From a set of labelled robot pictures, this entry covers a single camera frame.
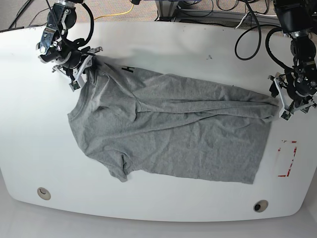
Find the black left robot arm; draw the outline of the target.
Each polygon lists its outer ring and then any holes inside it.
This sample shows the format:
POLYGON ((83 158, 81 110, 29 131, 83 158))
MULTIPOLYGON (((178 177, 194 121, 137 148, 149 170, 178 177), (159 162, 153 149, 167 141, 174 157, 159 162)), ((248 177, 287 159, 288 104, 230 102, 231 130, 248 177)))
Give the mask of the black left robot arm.
POLYGON ((317 94, 317 48, 309 37, 315 26, 316 5, 312 0, 275 0, 273 5, 280 25, 273 26, 267 33, 265 49, 284 72, 268 77, 272 81, 269 91, 272 97, 279 96, 282 102, 279 117, 289 120, 295 112, 307 113, 310 107, 317 106, 314 98, 317 94), (270 38, 276 32, 291 38, 292 67, 275 57, 269 47, 270 38))

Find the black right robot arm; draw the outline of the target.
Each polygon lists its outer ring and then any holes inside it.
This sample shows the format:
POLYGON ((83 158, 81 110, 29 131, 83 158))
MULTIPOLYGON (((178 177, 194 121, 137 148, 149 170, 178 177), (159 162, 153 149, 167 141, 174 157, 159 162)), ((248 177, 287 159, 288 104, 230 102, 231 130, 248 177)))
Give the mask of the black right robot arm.
POLYGON ((83 0, 59 0, 53 6, 47 4, 49 13, 46 27, 41 40, 36 46, 39 60, 42 63, 52 62, 53 72, 58 72, 70 80, 72 91, 82 88, 85 81, 82 74, 93 65, 93 57, 103 50, 102 47, 88 46, 94 32, 94 17, 90 8, 83 0), (88 37, 74 41, 67 39, 68 31, 77 20, 76 4, 80 4, 87 11, 90 18, 88 37))

